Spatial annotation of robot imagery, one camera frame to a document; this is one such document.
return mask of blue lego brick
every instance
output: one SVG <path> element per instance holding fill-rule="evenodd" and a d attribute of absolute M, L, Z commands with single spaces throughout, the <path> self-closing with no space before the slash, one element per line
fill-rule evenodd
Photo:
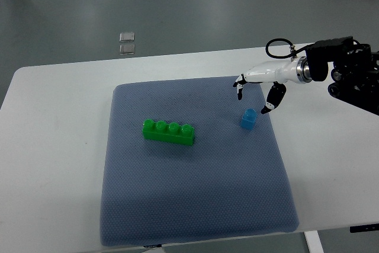
<path fill-rule="evenodd" d="M 243 114 L 240 126 L 244 129 L 252 130 L 255 125 L 256 111 L 254 109 L 247 109 Z"/>

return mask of green lego brick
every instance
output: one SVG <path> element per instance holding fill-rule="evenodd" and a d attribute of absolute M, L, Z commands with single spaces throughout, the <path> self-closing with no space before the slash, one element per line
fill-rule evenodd
<path fill-rule="evenodd" d="M 189 124 L 180 126 L 178 123 L 154 122 L 151 119 L 143 122 L 142 133 L 145 139 L 178 143 L 180 145 L 193 145 L 195 139 L 195 130 Z"/>

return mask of gray mat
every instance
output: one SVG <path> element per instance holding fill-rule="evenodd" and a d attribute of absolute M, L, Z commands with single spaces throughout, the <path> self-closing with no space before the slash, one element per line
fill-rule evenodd
<path fill-rule="evenodd" d="M 290 185 L 259 85 L 237 100 L 235 77 L 142 82 L 113 95 L 101 199 L 105 246 L 292 232 Z M 191 124 L 193 146 L 144 140 L 145 119 Z"/>

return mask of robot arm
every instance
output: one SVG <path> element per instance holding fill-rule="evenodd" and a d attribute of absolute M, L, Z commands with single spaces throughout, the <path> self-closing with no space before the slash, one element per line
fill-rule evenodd
<path fill-rule="evenodd" d="M 286 56 L 274 56 L 268 47 L 275 41 L 286 41 L 291 53 Z M 307 56 L 297 57 L 305 50 Z M 278 107 L 284 97 L 284 83 L 291 80 L 298 84 L 324 81 L 328 74 L 328 62 L 333 62 L 329 94 L 337 99 L 379 114 L 379 71 L 377 60 L 379 53 L 371 53 L 370 46 L 360 44 L 352 37 L 317 41 L 296 51 L 295 46 L 286 39 L 273 39 L 266 45 L 268 56 L 282 59 L 262 63 L 241 74 L 233 84 L 237 88 L 238 99 L 242 99 L 243 86 L 246 83 L 273 82 L 265 107 L 265 114 Z"/>

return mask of black cable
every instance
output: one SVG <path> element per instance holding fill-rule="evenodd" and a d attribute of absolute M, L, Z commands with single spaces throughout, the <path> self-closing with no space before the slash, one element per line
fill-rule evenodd
<path fill-rule="evenodd" d="M 284 38 L 276 38 L 276 39 L 272 39 L 271 41 L 269 41 L 267 44 L 266 44 L 266 54 L 269 56 L 269 57 L 272 57 L 273 59 L 288 59 L 289 57 L 292 57 L 292 56 L 295 56 L 297 55 L 298 53 L 302 52 L 303 50 L 305 50 L 307 48 L 307 46 L 305 47 L 302 47 L 300 50 L 295 50 L 293 51 L 292 53 L 286 55 L 286 56 L 276 56 L 276 55 L 273 55 L 272 53 L 269 52 L 268 48 L 269 46 L 272 44 L 272 43 L 275 43 L 276 41 L 283 41 L 287 44 L 289 44 L 290 46 L 293 46 L 294 44 L 292 44 L 291 41 L 287 40 L 287 39 L 284 39 Z"/>

